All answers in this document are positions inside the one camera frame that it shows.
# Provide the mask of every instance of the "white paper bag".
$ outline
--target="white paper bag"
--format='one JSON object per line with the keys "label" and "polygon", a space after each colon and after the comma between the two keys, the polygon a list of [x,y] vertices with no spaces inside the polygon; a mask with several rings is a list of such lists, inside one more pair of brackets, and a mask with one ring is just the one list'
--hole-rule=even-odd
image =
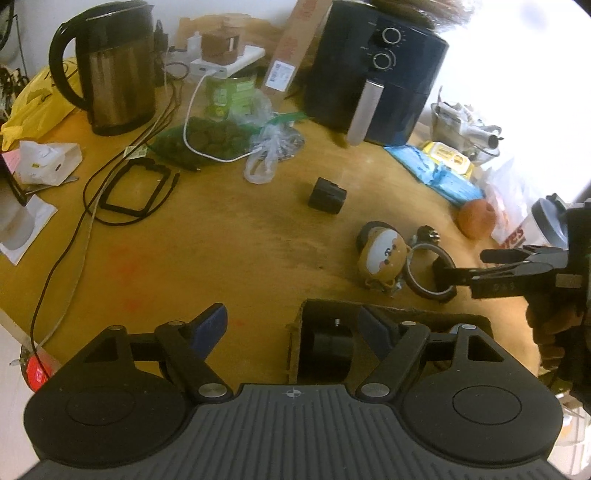
{"label": "white paper bag", "polygon": [[17,175],[28,184],[58,186],[82,161],[82,152],[75,143],[38,144],[23,140],[20,152]]}

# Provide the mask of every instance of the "metal ring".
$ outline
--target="metal ring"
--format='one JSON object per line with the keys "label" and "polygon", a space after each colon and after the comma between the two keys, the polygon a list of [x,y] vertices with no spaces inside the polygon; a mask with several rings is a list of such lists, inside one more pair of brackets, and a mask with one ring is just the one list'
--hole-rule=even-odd
{"label": "metal ring", "polygon": [[450,285],[446,290],[443,291],[431,291],[419,285],[417,279],[414,278],[410,270],[410,264],[413,261],[413,255],[416,250],[430,250],[431,252],[434,252],[438,257],[442,258],[448,267],[456,268],[456,264],[453,262],[451,256],[439,245],[434,245],[426,242],[416,244],[408,252],[406,263],[404,264],[404,268],[402,271],[404,275],[404,280],[407,282],[410,289],[420,297],[423,297],[427,300],[437,300],[440,302],[446,302],[451,300],[456,295],[456,287],[454,285]]}

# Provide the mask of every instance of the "screw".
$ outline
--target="screw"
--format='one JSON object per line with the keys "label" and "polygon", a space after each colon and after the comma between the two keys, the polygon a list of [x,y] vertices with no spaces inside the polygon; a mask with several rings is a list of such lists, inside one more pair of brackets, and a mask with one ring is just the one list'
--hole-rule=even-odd
{"label": "screw", "polygon": [[390,393],[390,389],[383,383],[366,383],[361,387],[361,393],[369,398],[381,398]]}
{"label": "screw", "polygon": [[206,383],[199,387],[199,395],[205,398],[219,398],[228,393],[228,389],[221,383]]}

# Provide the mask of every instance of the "paper box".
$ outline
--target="paper box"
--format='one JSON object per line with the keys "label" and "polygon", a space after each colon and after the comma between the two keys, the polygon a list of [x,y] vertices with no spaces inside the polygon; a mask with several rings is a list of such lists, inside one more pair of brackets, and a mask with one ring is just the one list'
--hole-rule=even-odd
{"label": "paper box", "polygon": [[261,90],[277,109],[322,23],[332,0],[298,0],[269,65]]}

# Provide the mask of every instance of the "air fryer knob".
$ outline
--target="air fryer knob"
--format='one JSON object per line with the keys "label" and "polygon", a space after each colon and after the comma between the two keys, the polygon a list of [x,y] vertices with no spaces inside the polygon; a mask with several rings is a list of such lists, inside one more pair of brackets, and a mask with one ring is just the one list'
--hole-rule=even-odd
{"label": "air fryer knob", "polygon": [[380,51],[376,53],[372,62],[378,70],[388,70],[396,65],[396,57],[391,52]]}
{"label": "air fryer knob", "polygon": [[396,27],[384,28],[381,35],[387,45],[396,45],[402,40],[402,33]]}

